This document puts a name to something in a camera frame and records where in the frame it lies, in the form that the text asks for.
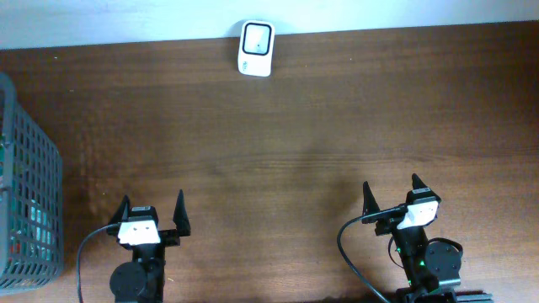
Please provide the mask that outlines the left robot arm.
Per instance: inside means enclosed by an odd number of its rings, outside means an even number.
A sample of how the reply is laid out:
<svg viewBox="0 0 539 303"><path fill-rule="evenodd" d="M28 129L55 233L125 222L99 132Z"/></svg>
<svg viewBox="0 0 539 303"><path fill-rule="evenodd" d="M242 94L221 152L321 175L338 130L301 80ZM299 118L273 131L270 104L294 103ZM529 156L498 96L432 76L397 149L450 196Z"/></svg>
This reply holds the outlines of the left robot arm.
<svg viewBox="0 0 539 303"><path fill-rule="evenodd" d="M119 265L109 279L116 302L163 301L165 250L179 246L180 239L191 234L183 192L179 192L172 221L174 229L160 230L155 207L132 207L129 197L123 197L106 229L132 253L131 261Z"/></svg>

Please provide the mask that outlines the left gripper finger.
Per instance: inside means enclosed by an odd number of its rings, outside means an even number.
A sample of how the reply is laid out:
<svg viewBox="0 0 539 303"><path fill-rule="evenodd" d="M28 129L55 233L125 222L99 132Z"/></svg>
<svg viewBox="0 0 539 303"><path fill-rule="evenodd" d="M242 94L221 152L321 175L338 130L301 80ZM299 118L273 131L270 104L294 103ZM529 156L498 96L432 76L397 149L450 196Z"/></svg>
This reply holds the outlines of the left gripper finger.
<svg viewBox="0 0 539 303"><path fill-rule="evenodd" d="M125 195L120 202L119 208L113 214L112 218L109 221L109 227L106 232L108 235L117 235L120 229L120 223L126 221L130 216L131 212L131 202L129 197Z"/></svg>
<svg viewBox="0 0 539 303"><path fill-rule="evenodd" d="M176 225L176 231L180 237L188 237L191 234L191 226L187 215L184 203L184 192L181 189L176 201L173 223Z"/></svg>

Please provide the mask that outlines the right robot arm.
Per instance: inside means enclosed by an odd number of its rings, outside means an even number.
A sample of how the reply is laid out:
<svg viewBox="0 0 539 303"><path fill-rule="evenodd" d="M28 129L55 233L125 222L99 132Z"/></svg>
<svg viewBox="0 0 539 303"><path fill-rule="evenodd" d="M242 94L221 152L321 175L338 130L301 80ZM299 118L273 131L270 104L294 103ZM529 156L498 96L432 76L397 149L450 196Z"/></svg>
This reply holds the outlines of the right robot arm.
<svg viewBox="0 0 539 303"><path fill-rule="evenodd" d="M463 247L452 240L429 239L425 227L437 218L441 198L417 174L405 202L381 210L367 182L363 183L363 224L374 223L378 236L389 234L396 244L408 287L396 292L398 302L492 302L482 292L457 293L461 284Z"/></svg>

